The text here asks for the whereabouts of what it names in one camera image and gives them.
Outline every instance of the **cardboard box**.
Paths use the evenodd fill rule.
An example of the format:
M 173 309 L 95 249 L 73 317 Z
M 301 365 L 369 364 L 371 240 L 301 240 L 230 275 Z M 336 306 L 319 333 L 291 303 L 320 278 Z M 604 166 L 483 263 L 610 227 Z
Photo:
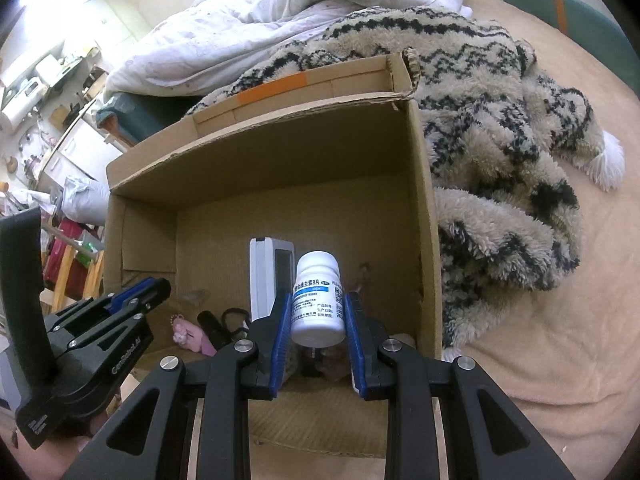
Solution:
M 287 79 L 278 88 L 298 84 Z M 368 313 L 439 356 L 433 189 L 402 57 L 319 68 L 305 80 L 218 103 L 129 152 L 141 161 L 108 167 L 107 290 L 149 275 L 174 288 L 148 316 L 155 340 L 138 377 L 165 355 L 197 358 L 172 344 L 172 313 L 195 322 L 205 309 L 250 310 L 248 247 L 260 236 L 292 241 L 298 258 L 330 252 L 347 285 L 368 263 Z M 204 304 L 180 299 L 202 290 Z M 384 456 L 386 403 L 360 401 L 350 380 L 294 376 L 276 401 L 250 403 L 250 431 L 298 449 Z

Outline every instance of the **person's hand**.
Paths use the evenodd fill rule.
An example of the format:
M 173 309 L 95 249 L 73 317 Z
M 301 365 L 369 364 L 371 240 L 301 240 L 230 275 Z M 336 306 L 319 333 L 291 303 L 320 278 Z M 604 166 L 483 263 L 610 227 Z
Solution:
M 91 421 L 90 433 L 97 433 L 107 418 L 106 413 L 96 416 Z M 46 440 L 38 449 L 31 449 L 18 431 L 18 449 L 14 449 L 14 456 L 31 480 L 60 480 L 90 440 L 87 436 L 54 438 Z

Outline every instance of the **device screen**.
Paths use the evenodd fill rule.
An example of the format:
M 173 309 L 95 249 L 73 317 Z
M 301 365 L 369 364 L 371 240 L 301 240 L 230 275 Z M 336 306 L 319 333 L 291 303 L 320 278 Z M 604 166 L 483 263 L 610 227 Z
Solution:
M 275 251 L 276 263 L 276 290 L 283 289 L 287 292 L 293 290 L 291 283 L 291 252 L 283 249 Z

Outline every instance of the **white pill bottle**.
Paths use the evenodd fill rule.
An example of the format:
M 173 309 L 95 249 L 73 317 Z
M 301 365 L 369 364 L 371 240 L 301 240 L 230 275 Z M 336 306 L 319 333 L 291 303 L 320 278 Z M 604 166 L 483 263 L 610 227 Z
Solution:
M 300 346 L 327 348 L 345 334 L 338 262 L 324 251 L 304 254 L 293 287 L 291 339 Z

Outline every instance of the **blue stripe on label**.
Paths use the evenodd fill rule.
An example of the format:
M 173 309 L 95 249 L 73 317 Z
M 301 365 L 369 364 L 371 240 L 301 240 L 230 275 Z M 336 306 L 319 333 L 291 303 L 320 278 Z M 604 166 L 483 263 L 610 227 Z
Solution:
M 308 292 L 329 292 L 328 286 L 308 286 L 307 288 L 301 288 L 293 295 L 295 300 L 300 294 L 306 294 Z

